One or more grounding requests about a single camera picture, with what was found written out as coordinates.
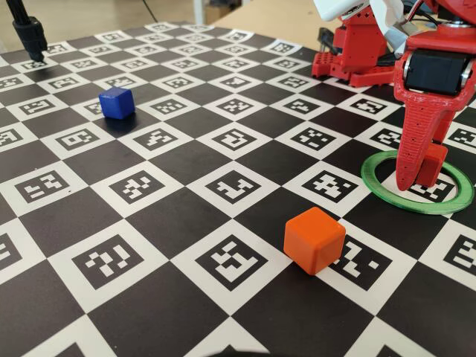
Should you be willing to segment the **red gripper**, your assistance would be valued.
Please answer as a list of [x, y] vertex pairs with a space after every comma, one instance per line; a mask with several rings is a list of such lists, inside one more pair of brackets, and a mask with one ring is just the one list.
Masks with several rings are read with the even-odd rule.
[[475, 26], [440, 25], [408, 37], [394, 74], [394, 96], [405, 104], [397, 187], [432, 187], [454, 116], [475, 95]]

